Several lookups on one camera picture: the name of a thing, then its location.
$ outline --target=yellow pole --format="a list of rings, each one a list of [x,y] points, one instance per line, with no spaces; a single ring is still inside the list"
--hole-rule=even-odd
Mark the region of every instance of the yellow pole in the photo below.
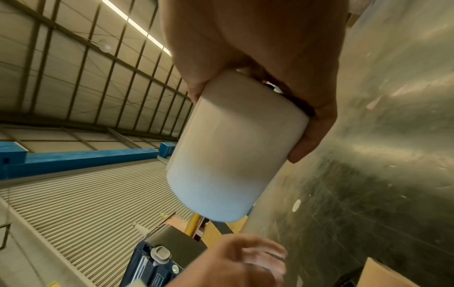
[[[191,219],[189,219],[188,225],[186,226],[186,229],[184,230],[184,233],[188,236],[191,236],[194,234],[195,229],[197,228],[197,224],[199,223],[200,220],[200,215],[193,212]]]

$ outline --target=hand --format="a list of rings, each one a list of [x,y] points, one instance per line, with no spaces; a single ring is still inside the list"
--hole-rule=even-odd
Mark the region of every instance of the hand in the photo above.
[[[160,0],[159,6],[167,48],[194,102],[222,70],[243,69],[314,109],[289,161],[319,145],[337,118],[347,0]]]
[[[284,247],[255,235],[224,235],[199,256],[169,287],[277,287],[285,264],[269,255],[287,255]]]

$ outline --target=roller shutter door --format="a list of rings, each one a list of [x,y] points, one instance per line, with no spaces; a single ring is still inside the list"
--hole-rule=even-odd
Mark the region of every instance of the roller shutter door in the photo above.
[[[163,215],[191,216],[155,159],[14,185],[0,196],[100,287],[120,284],[142,239],[133,222],[153,229]]]

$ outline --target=cardboard box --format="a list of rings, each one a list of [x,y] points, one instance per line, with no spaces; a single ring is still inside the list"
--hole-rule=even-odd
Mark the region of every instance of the cardboard box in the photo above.
[[[391,268],[368,258],[357,287],[419,287]]]

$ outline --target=white plastic roll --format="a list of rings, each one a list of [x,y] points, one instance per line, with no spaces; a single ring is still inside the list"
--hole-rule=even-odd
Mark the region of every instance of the white plastic roll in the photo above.
[[[301,138],[298,107],[236,71],[210,81],[167,166],[175,195],[214,221],[241,219]]]

